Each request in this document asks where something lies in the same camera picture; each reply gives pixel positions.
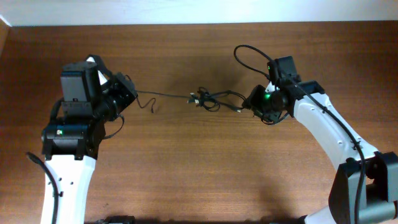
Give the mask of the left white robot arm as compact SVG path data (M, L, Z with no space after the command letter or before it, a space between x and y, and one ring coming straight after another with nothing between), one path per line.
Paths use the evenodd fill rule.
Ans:
M63 98L42 131L46 187L41 223L83 223L86 198L105 123L122 116L136 98L133 82L97 62L63 67Z

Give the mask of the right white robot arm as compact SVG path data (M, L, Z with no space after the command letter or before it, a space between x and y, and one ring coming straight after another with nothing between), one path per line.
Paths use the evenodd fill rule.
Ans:
M269 84L256 86L243 108L267 124L291 116L304 125L336 170L321 210L299 223L381 223L397 218L397 155L365 141L316 81L303 82L291 56L268 62Z

